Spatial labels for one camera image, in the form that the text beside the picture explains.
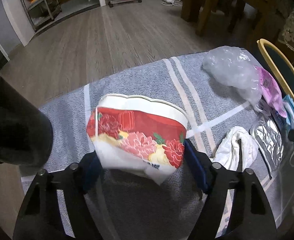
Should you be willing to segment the purple snack wrapper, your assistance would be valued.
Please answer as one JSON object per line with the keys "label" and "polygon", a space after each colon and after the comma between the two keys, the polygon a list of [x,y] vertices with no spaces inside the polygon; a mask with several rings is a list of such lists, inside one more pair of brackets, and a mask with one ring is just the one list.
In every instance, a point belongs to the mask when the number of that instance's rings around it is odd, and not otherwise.
{"label": "purple snack wrapper", "polygon": [[281,117],[287,118],[283,105],[282,92],[274,77],[263,67],[255,66],[259,74],[262,95],[266,103],[273,108]]}

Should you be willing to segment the white tissue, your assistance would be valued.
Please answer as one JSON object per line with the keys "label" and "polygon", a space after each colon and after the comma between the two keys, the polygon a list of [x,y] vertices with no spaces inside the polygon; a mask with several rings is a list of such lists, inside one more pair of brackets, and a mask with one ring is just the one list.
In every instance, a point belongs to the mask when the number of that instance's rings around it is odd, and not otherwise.
{"label": "white tissue", "polygon": [[224,137],[210,160],[231,171],[236,171],[241,164],[244,171],[253,164],[257,155],[258,144],[253,137],[243,127],[235,126]]}

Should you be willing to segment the black mug white inside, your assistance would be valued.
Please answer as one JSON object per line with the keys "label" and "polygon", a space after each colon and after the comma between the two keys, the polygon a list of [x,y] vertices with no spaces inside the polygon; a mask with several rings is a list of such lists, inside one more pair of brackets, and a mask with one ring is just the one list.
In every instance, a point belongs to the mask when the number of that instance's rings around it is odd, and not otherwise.
{"label": "black mug white inside", "polygon": [[0,76],[0,164],[42,166],[52,145],[48,117]]}

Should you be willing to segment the red floral paper bowl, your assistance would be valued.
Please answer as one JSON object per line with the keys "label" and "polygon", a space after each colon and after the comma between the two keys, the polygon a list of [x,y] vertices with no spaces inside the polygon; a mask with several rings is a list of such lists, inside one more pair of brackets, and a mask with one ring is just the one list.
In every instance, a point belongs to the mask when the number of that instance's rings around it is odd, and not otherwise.
{"label": "red floral paper bowl", "polygon": [[106,94],[92,111],[87,134],[105,170],[121,170],[160,185],[181,165],[188,118],[164,100]]}

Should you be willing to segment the teal bin yellow rim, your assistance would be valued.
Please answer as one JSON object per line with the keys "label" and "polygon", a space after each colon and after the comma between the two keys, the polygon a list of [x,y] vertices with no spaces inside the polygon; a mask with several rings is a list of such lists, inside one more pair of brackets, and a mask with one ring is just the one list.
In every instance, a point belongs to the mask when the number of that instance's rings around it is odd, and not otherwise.
{"label": "teal bin yellow rim", "polygon": [[266,39],[257,40],[258,49],[265,64],[286,95],[294,101],[294,67],[286,56],[274,44]]}

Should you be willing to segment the metal kitchen rack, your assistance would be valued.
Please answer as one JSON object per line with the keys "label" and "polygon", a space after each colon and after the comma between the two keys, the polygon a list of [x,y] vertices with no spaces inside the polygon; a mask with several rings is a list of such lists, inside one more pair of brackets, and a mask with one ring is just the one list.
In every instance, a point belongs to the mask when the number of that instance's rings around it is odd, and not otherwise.
{"label": "metal kitchen rack", "polygon": [[20,0],[33,30],[37,32],[62,11],[58,0]]}

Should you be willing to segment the clear plastic bag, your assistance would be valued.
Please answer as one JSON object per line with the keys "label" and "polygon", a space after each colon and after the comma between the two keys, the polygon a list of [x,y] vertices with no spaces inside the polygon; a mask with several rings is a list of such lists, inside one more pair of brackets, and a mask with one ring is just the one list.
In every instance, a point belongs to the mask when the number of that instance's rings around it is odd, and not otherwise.
{"label": "clear plastic bag", "polygon": [[259,73],[241,48],[222,46],[209,50],[203,58],[203,69],[218,83],[235,88],[253,107],[259,103],[262,97]]}

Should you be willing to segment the grey plaid table mat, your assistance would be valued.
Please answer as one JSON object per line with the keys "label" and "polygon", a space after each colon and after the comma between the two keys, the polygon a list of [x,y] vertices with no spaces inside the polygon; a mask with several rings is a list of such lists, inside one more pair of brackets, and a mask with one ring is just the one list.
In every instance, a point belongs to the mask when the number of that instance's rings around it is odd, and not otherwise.
{"label": "grey plaid table mat", "polygon": [[14,239],[276,239],[258,181],[264,146],[285,152],[290,124],[266,102],[195,123],[175,57],[85,85],[40,109],[51,155],[20,208]]}

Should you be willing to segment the silver foil blister tray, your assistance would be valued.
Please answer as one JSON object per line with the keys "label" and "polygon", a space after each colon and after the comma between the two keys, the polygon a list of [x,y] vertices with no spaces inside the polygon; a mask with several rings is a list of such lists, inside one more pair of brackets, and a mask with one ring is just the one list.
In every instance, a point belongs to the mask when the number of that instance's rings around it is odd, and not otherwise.
{"label": "silver foil blister tray", "polygon": [[274,121],[260,114],[250,128],[250,134],[258,144],[258,148],[266,162],[268,171],[278,170],[283,157],[282,135]]}

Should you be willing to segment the wooden chair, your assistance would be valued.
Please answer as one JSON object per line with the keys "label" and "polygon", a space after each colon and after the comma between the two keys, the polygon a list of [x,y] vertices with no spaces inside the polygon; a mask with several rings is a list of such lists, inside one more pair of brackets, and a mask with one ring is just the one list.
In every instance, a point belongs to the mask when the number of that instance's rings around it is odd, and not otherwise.
{"label": "wooden chair", "polygon": [[202,36],[211,14],[220,10],[231,18],[227,27],[228,32],[231,33],[244,13],[246,5],[257,11],[254,26],[245,38],[246,48],[255,51],[257,40],[263,38],[272,43],[277,40],[294,7],[294,2],[293,0],[183,0],[181,18],[187,22],[195,22],[195,32]]}

